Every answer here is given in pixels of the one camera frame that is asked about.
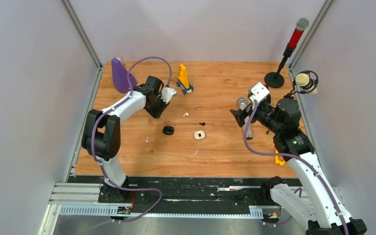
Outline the black earbud charging case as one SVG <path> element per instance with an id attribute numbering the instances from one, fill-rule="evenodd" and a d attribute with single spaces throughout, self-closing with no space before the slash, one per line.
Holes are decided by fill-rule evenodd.
<path id="1" fill-rule="evenodd" d="M 175 129 L 172 126 L 164 126 L 162 133 L 165 135 L 172 135 L 174 133 Z"/>

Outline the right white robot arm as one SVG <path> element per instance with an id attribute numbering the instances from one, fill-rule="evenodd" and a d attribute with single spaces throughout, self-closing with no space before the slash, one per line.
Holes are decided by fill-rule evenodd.
<path id="1" fill-rule="evenodd" d="M 296 100 L 285 97 L 272 107 L 268 97 L 258 106 L 250 103 L 244 109 L 231 109 L 230 112 L 240 127 L 248 128 L 258 121 L 274 133 L 276 155 L 282 156 L 294 170 L 310 200 L 306 203 L 276 176 L 263 182 L 260 190 L 262 202 L 282 206 L 307 235 L 366 233 L 364 221 L 352 217 L 326 180 L 314 146 L 299 128 L 301 112 Z"/>

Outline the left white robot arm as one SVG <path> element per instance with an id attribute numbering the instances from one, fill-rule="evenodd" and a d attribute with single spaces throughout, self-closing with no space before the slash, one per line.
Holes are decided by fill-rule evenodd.
<path id="1" fill-rule="evenodd" d="M 129 187 L 124 185 L 127 175 L 118 157 L 122 124 L 140 110 L 146 110 L 153 118 L 160 118 L 176 93 L 159 78 L 148 76 L 144 84 L 133 86 L 113 105 L 88 112 L 81 147 L 99 164 L 104 182 L 113 187 L 111 196 L 116 201 L 125 202 L 130 196 Z"/>

